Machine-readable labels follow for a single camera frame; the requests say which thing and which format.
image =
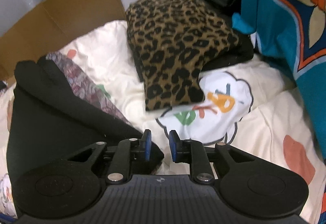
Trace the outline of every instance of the round black pad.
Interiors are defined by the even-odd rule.
[[[239,212],[273,219],[300,213],[309,190],[296,173],[264,161],[233,165],[221,179],[220,193]]]
[[[29,171],[12,188],[15,206],[42,219],[63,218],[89,207],[100,182],[83,163],[57,161]]]

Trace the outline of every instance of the patterned fabric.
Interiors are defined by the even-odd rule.
[[[48,53],[46,59],[55,62],[58,68],[65,75],[73,93],[77,97],[130,125],[129,121],[124,117],[120,110],[105,95],[101,87],[96,86],[86,73],[84,73],[83,70],[71,59],[60,52]]]
[[[11,194],[11,183],[8,174],[0,180],[0,212],[17,218],[14,202]]]
[[[256,32],[265,56],[285,61],[300,89],[326,158],[326,0],[242,0],[233,26]],[[326,223],[326,198],[319,223]]]
[[[240,42],[202,0],[139,0],[127,10],[127,23],[128,43],[144,78],[146,110],[202,102],[203,65]]]

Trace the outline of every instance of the blue finger pad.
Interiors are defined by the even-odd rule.
[[[169,133],[169,145],[170,145],[170,151],[171,151],[171,155],[172,155],[172,161],[176,162],[177,147],[176,147],[176,143],[175,143],[172,131],[170,131],[170,133]]]
[[[149,131],[146,137],[146,145],[145,145],[145,160],[149,161],[151,156],[151,147],[152,147],[152,132]]]

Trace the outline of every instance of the cloud print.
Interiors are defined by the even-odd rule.
[[[232,143],[237,122],[250,112],[253,97],[249,84],[228,72],[212,72],[199,85],[205,101],[167,110],[158,124],[168,136],[176,130],[180,139],[193,139],[209,145],[223,141]]]

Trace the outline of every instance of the orange spot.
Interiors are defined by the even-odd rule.
[[[208,106],[194,106],[192,110],[198,110],[199,111],[199,118],[203,119],[205,117],[205,110],[211,110],[214,114],[218,114],[211,105]]]
[[[315,7],[318,6],[320,10],[322,10],[323,12],[325,11],[325,0],[310,0],[310,1],[315,5]]]
[[[67,57],[70,58],[70,59],[73,59],[74,56],[77,54],[77,51],[74,50],[74,49],[70,49],[67,53]]]
[[[316,170],[308,159],[304,146],[286,135],[283,140],[283,152],[290,170],[300,175],[309,185]]]
[[[213,93],[208,93],[207,98],[208,100],[211,100],[222,113],[230,112],[235,104],[234,98],[229,95],[219,94],[216,96]]]
[[[324,196],[323,196],[323,202],[322,202],[322,211],[321,211],[321,214],[325,213],[326,212],[326,193],[324,193]]]

